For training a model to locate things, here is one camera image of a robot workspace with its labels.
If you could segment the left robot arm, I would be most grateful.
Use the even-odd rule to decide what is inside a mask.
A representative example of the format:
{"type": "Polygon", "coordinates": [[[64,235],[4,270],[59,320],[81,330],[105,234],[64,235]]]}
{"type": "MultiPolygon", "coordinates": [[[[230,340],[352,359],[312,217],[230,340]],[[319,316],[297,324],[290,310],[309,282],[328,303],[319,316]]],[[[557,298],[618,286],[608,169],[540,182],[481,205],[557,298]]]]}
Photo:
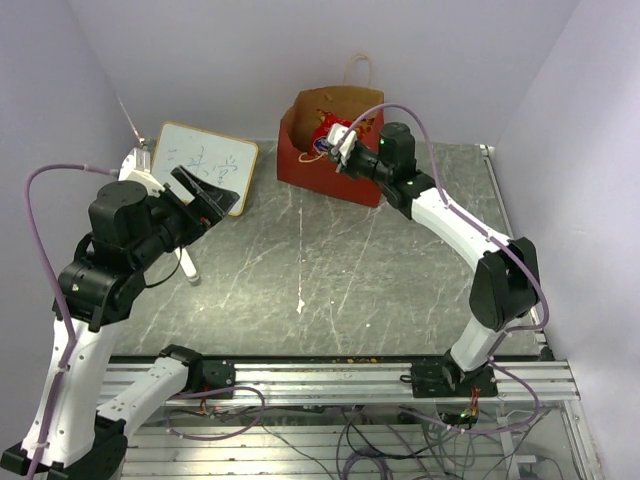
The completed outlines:
{"type": "Polygon", "coordinates": [[[124,323],[148,287],[146,271],[200,239],[239,199],[183,167],[172,175],[190,201],[130,172],[104,185],[90,204],[89,233],[52,279],[54,345],[41,402],[25,438],[3,452],[4,470],[26,478],[110,479],[129,438],[155,410],[174,395],[202,389],[202,356],[171,345],[142,379],[107,403],[99,400],[124,323]]]}

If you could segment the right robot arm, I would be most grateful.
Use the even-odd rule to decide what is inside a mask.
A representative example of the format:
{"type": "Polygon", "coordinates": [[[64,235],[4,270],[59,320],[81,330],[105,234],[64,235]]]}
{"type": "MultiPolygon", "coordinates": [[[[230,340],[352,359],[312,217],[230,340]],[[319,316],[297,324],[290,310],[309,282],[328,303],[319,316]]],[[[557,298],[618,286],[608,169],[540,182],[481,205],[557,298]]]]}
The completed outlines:
{"type": "Polygon", "coordinates": [[[391,207],[435,233],[471,267],[472,317],[446,352],[440,373],[448,393],[465,394],[501,335],[540,301],[533,286],[539,279],[533,243],[491,229],[439,190],[435,179],[418,168],[415,139],[403,123],[383,126],[377,150],[338,123],[331,126],[327,142],[337,172],[372,181],[391,207]]]}

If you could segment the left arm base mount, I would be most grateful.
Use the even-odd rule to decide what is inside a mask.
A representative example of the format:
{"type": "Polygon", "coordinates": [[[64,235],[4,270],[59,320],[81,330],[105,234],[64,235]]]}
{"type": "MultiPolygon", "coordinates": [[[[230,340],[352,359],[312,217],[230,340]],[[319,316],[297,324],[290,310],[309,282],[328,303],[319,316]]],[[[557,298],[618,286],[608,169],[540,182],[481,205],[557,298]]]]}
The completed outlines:
{"type": "Polygon", "coordinates": [[[227,360],[205,360],[203,362],[202,390],[213,391],[211,399],[231,399],[235,386],[235,366],[227,360]]]}

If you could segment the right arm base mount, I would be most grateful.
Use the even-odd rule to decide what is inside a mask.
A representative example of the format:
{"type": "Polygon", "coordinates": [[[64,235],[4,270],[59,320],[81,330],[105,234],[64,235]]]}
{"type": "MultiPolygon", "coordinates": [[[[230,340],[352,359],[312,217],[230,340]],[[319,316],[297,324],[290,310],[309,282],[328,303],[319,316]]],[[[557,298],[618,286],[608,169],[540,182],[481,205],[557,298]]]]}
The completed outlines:
{"type": "Polygon", "coordinates": [[[454,363],[440,358],[413,363],[409,373],[401,376],[401,381],[411,386],[415,398],[470,398],[473,393],[480,398],[498,395],[494,370],[490,366],[462,372],[454,363]]]}

